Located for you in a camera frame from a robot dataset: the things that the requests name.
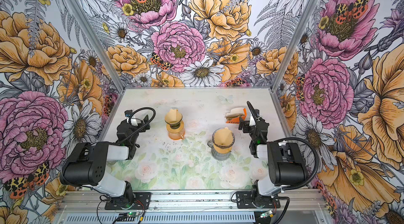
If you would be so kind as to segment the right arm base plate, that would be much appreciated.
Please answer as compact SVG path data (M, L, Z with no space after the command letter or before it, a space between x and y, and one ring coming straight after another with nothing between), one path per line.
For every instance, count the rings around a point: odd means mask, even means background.
M275 209L280 208L278 199L270 196L261 196L252 191L237 191L231 198L238 209Z

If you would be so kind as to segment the wooden ring holder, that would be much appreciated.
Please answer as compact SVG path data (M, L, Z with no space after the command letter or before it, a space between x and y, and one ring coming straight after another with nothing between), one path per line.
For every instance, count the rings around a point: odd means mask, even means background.
M213 149L219 154L228 154L232 150L232 146L217 146L213 145Z
M180 133L185 130L185 125L184 125L184 122L181 121L176 124L167 124L166 129L170 133Z

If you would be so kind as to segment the orange glass carafe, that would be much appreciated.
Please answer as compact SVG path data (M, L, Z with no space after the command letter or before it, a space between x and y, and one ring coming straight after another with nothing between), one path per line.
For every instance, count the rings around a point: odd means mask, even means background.
M183 140L185 139L185 130L182 129L179 132L168 132L168 137L172 140Z

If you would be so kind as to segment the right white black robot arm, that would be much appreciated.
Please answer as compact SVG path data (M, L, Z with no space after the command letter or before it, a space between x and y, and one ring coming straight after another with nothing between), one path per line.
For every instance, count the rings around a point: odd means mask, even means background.
M250 153L267 161L265 177L256 180L252 186L253 196L274 197L286 190L304 187L312 180L297 144L301 140L291 137L268 141L268 127L269 124L262 119L254 124L239 119L239 130L251 138Z

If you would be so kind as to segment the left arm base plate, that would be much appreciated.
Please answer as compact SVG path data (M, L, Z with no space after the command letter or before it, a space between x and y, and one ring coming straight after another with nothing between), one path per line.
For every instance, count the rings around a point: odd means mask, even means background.
M147 210L151 196L151 192L134 192L132 203L124 196L113 197L104 208L105 210Z

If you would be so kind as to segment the orange coffee filter pack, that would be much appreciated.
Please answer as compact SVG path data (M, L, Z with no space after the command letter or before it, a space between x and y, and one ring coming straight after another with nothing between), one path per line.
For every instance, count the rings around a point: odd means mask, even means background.
M247 116L246 108L233 108L225 115L227 124L239 124L241 120L245 120Z

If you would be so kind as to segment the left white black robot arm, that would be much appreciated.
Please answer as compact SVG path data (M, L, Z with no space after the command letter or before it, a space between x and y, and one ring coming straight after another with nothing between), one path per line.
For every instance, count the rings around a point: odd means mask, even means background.
M126 118L117 127L117 141L80 143L68 156L60 175L63 185L86 187L106 196L111 204L128 209L135 203L130 182L115 178L107 169L109 161L132 160L140 147L136 141L141 132L150 129L149 117Z

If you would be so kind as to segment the green glass dripper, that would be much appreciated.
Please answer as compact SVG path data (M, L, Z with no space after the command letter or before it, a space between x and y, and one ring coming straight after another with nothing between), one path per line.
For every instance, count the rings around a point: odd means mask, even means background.
M166 123L169 129L179 129L184 127L184 122L182 120L173 122L173 123Z

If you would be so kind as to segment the wooden ring holder front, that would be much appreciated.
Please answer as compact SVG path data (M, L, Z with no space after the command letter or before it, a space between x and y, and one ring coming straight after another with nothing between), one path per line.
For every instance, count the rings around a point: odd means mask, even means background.
M217 146L213 145L213 149L219 154L228 154L232 150L232 146Z

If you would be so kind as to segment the clear grey glass carafe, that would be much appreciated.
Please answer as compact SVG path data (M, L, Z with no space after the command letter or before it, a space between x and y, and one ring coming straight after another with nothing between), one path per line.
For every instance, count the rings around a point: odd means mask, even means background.
M224 160L226 160L226 159L228 159L229 157L230 157L230 153L228 153L228 154L219 154L219 153L217 153L214 149L213 149L213 145L214 145L214 143L212 142L212 141L209 141L208 143L207 143L207 145L208 145L208 147L210 148L210 153L211 153L211 155L213 156L213 158L215 158L216 160L218 160L218 161L224 161Z

